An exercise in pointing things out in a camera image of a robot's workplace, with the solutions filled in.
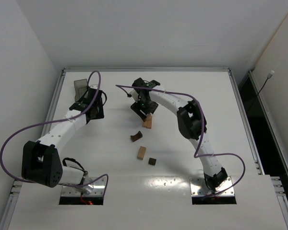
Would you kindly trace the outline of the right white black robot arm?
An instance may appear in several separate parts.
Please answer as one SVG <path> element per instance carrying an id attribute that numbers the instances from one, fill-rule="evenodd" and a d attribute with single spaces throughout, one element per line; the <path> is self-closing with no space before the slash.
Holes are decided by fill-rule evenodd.
<path id="1" fill-rule="evenodd" d="M 205 134 L 206 119 L 195 100 L 186 101 L 173 94 L 165 93 L 159 82 L 145 82 L 142 78 L 132 84 L 131 97 L 135 102 L 131 109 L 146 122 L 159 105 L 170 110 L 177 117 L 178 129 L 196 150 L 196 156 L 203 165 L 204 179 L 208 189 L 215 191 L 228 177 L 225 168 L 219 163 Z"/>

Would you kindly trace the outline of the metal base plate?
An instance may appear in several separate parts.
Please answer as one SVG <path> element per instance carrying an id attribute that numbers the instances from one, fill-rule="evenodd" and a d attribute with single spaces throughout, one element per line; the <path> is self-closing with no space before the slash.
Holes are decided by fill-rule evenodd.
<path id="1" fill-rule="evenodd" d="M 102 197 L 106 188 L 107 177 L 103 176 L 97 180 L 96 177 L 86 177 L 83 184 L 89 185 L 84 187 L 68 187 L 63 186 L 61 189 L 61 197 Z"/>
<path id="2" fill-rule="evenodd" d="M 206 185 L 204 177 L 190 178 L 190 189 L 192 197 L 204 197 L 207 195 L 221 198 L 235 197 L 235 192 L 232 185 L 232 178 L 228 177 L 220 184 L 219 187 L 216 188 L 216 191 L 213 193 L 213 191 Z"/>

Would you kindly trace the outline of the small dark wood cube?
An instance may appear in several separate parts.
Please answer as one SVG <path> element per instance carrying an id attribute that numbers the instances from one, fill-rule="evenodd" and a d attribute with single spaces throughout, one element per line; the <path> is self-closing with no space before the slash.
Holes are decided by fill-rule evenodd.
<path id="1" fill-rule="evenodd" d="M 149 158 L 148 164 L 155 166 L 156 165 L 156 159 L 155 158 Z"/>

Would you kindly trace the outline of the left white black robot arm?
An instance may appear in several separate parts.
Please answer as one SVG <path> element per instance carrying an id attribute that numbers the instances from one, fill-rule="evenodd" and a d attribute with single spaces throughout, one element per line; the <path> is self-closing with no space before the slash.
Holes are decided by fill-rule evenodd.
<path id="1" fill-rule="evenodd" d="M 83 183 L 83 167 L 67 166 L 60 153 L 74 134 L 91 120 L 104 118 L 102 90 L 87 88 L 47 134 L 37 141 L 28 141 L 23 148 L 22 177 L 31 182 L 53 188 L 58 184 L 78 186 Z"/>

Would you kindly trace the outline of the grey translucent plastic bin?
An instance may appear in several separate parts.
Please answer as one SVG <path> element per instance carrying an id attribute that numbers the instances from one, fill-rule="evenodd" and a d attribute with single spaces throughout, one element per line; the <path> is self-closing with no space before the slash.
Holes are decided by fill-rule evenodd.
<path id="1" fill-rule="evenodd" d="M 75 80 L 75 102 L 81 102 L 87 96 L 87 79 Z"/>

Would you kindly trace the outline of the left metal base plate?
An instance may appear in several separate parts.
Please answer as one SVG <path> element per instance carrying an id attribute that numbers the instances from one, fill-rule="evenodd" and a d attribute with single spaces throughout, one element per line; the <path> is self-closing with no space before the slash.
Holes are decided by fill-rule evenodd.
<path id="1" fill-rule="evenodd" d="M 107 177 L 103 176 L 97 180 L 96 177 L 86 177 L 83 184 L 89 185 L 84 187 L 68 187 L 63 186 L 61 189 L 61 197 L 102 197 L 106 188 Z"/>

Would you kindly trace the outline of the dark wood arch block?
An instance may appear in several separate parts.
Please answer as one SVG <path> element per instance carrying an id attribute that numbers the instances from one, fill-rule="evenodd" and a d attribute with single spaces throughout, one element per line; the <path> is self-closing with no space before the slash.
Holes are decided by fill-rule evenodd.
<path id="1" fill-rule="evenodd" d="M 141 139 L 143 137 L 143 134 L 141 131 L 138 131 L 135 135 L 131 135 L 130 136 L 130 139 L 132 142 L 136 142 L 138 141 L 139 139 Z"/>

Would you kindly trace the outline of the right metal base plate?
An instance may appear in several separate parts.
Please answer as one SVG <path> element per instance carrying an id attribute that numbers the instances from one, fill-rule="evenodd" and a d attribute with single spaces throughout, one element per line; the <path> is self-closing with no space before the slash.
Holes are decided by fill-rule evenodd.
<path id="1" fill-rule="evenodd" d="M 207 195 L 221 198 L 235 197 L 235 192 L 232 185 L 232 178 L 228 177 L 220 184 L 219 187 L 216 188 L 216 191 L 213 193 L 213 191 L 206 185 L 204 177 L 190 178 L 190 189 L 192 197 L 204 197 Z"/>

